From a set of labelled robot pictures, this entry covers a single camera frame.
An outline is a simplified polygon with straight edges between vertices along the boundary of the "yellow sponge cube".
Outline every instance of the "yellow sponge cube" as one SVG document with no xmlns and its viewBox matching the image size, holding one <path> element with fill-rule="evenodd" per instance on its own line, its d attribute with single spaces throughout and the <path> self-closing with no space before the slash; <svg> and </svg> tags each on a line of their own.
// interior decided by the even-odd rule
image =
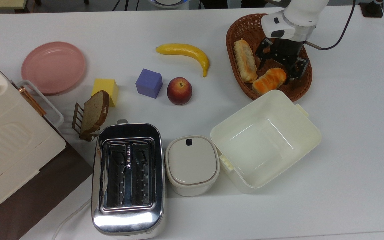
<svg viewBox="0 0 384 240">
<path fill-rule="evenodd" d="M 96 78 L 94 80 L 93 90 L 91 96 L 100 90 L 104 90 L 109 94 L 109 106 L 115 107 L 116 100 L 118 99 L 118 85 L 116 85 L 115 79 L 101 79 Z"/>
</svg>

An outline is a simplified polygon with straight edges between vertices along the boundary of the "purple cube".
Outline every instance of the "purple cube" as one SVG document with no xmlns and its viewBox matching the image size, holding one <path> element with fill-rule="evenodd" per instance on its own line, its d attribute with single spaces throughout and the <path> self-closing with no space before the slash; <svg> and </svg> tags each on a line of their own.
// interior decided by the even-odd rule
<svg viewBox="0 0 384 240">
<path fill-rule="evenodd" d="M 163 86 L 161 73 L 144 69 L 136 81 L 137 92 L 148 97 L 156 98 Z"/>
</svg>

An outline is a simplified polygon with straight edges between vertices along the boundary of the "black cable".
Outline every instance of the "black cable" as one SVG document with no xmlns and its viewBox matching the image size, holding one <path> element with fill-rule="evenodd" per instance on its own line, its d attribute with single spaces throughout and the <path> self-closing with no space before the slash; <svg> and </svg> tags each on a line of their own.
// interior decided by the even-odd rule
<svg viewBox="0 0 384 240">
<path fill-rule="evenodd" d="M 120 1 L 121 1 L 121 0 L 118 0 L 118 1 L 116 2 L 116 4 L 115 4 L 115 6 L 113 7 L 112 11 L 115 10 L 116 6 L 118 6 L 118 4 L 119 4 Z"/>
<path fill-rule="evenodd" d="M 348 25 L 349 25 L 349 21 L 351 20 L 353 10 L 355 9 L 355 3 L 356 3 L 356 0 L 353 0 L 351 13 L 349 14 L 349 18 L 348 18 L 348 20 L 347 20 L 347 22 L 346 22 L 345 28 L 343 29 L 342 35 L 340 35 L 340 38 L 339 38 L 339 40 L 337 41 L 337 43 L 335 43 L 335 44 L 334 44 L 333 46 L 331 46 L 331 47 L 321 47 L 320 50 L 329 50 L 329 49 L 332 49 L 333 47 L 337 46 L 337 44 L 340 43 L 340 41 L 341 41 L 342 38 L 343 38 L 343 35 L 344 35 L 345 32 L 346 32 L 346 28 L 347 28 Z"/>
</svg>

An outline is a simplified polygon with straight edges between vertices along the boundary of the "bread crust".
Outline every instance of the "bread crust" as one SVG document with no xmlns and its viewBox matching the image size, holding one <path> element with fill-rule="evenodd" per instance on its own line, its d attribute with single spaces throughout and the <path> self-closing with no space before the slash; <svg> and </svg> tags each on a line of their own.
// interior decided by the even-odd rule
<svg viewBox="0 0 384 240">
<path fill-rule="evenodd" d="M 266 73 L 259 77 L 256 81 L 253 82 L 253 91 L 263 95 L 270 90 L 274 90 L 281 86 L 287 74 L 282 70 L 282 68 L 275 67 L 266 71 Z"/>
<path fill-rule="evenodd" d="M 233 53 L 241 80 L 245 83 L 254 82 L 257 79 L 257 67 L 250 45 L 240 39 L 233 43 Z"/>
</svg>

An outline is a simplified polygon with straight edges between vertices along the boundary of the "slice of bread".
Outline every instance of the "slice of bread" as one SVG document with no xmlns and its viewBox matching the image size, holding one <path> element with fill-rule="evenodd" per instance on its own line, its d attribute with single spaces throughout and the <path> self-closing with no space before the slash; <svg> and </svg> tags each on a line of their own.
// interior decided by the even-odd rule
<svg viewBox="0 0 384 240">
<path fill-rule="evenodd" d="M 109 94 L 103 90 L 94 94 L 84 103 L 79 138 L 92 140 L 92 133 L 97 131 L 105 122 L 109 110 Z"/>
</svg>

